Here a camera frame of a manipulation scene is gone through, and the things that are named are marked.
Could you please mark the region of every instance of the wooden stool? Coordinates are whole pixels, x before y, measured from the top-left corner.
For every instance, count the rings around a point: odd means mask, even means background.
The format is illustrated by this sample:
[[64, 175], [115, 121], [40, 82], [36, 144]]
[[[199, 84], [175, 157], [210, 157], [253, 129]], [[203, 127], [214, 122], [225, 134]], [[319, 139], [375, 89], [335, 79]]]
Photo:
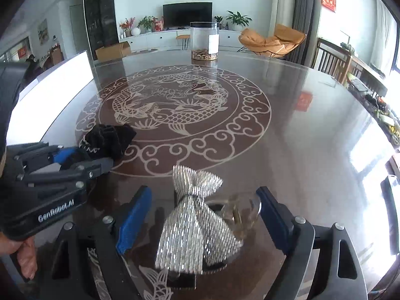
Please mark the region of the wooden stool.
[[177, 40], [182, 40], [182, 50], [187, 50], [189, 46], [189, 42], [191, 41], [190, 35], [178, 35], [176, 37]]

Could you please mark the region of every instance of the orange lounge chair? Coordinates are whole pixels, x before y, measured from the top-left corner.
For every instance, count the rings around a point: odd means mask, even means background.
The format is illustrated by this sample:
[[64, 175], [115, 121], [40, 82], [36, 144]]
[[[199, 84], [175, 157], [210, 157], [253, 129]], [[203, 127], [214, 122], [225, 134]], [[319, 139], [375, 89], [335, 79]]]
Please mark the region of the orange lounge chair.
[[306, 34], [277, 24], [272, 37], [265, 38], [256, 31], [246, 28], [241, 32], [239, 41], [243, 47], [238, 52], [248, 49], [255, 54], [280, 58], [293, 51], [306, 38]]

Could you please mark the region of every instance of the plastic container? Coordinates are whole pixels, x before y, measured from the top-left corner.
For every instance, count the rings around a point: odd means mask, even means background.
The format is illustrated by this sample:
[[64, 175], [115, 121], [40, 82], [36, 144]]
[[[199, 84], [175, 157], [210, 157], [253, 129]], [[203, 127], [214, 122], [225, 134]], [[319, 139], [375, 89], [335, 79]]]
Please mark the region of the plastic container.
[[191, 58], [213, 61], [218, 58], [219, 27], [216, 22], [191, 22]]

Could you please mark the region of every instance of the white curtain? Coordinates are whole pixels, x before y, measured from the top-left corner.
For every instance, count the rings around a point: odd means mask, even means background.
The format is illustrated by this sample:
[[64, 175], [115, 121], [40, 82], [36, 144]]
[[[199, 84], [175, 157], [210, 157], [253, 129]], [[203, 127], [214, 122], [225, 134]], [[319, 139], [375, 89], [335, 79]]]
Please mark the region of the white curtain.
[[389, 76], [395, 57], [397, 23], [381, 0], [376, 0], [377, 22], [371, 64]]
[[281, 24], [292, 27], [295, 0], [272, 0], [271, 22], [269, 23], [268, 36], [273, 36], [275, 25]]

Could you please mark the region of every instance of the cardboard box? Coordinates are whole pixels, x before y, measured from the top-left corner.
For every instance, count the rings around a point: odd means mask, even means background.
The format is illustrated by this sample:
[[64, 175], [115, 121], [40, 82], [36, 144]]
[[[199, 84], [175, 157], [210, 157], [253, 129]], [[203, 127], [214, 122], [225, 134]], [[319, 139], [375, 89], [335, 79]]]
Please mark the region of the cardboard box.
[[111, 45], [108, 47], [101, 47], [96, 50], [97, 59], [100, 62], [122, 59], [124, 56], [131, 54], [131, 47], [127, 41]]

